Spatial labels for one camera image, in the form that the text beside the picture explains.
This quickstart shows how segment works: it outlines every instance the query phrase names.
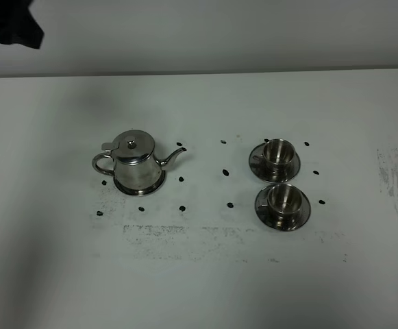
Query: teapot lid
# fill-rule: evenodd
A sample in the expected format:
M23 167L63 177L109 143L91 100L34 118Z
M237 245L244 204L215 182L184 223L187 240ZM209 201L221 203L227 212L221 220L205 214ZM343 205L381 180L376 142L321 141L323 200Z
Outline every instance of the teapot lid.
M155 140L142 130L129 130L119 134L113 145L112 157L132 165L150 157L155 148Z

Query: black object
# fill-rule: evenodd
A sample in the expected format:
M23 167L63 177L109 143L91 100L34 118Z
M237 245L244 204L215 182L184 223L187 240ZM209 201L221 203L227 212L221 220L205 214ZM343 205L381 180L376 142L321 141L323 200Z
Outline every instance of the black object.
M39 49L44 33L28 10L33 0L0 0L0 44Z

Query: teapot handle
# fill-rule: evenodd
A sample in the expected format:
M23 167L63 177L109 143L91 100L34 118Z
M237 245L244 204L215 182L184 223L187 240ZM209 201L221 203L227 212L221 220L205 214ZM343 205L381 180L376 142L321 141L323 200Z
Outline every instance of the teapot handle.
M97 162L98 162L100 159L103 159L103 158L112 159L112 157L111 157L110 154L107 154L107 153L100 153L100 154L97 154L97 155L92 159L92 167L94 167L95 171L98 171L99 173L102 173L102 174L108 175L108 176L114 176L115 173L114 173L113 170L100 168L99 165L97 164Z

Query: metal saucer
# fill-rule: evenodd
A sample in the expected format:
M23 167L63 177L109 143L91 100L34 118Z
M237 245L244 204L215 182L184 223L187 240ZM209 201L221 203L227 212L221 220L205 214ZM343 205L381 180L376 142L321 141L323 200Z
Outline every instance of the metal saucer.
M117 187L117 189L120 190L121 192L123 192L124 194L137 195L137 196L147 195L147 194L150 194L150 193L156 191L158 188L160 188L162 186L162 184L165 181L165 176L166 176L165 170L162 170L159 180L155 184L153 184L149 187L146 187L142 190L132 190L131 188L127 188L124 185L122 185L120 182L118 182L118 180L116 180L116 178L114 178L114 183L115 183L115 186Z
M264 148L264 144L265 143L255 147L249 155L249 167L251 168L253 174L267 183L283 183L294 178L301 168L301 159L299 158L299 155L297 153L295 154L295 159L293 160L289 170L276 174L267 168L266 164L264 163L264 159L262 157L262 149Z
M294 231L307 222L311 214L311 205L305 194L302 193L301 211L298 216L291 219L283 219L269 211L267 196L274 184L264 187L256 196L255 212L258 218L270 228L280 231Z

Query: teapot spout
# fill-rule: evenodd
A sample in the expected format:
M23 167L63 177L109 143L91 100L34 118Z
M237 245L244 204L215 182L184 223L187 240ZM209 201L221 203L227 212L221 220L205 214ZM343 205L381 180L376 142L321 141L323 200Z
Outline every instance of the teapot spout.
M162 170L165 170L165 171L170 170L171 168L173 168L173 165L174 165L174 162L176 161L177 156L185 151L186 151L186 148L181 147L179 149L176 149L172 154L167 156L165 159L156 160L156 162L158 163L158 165L160 165Z

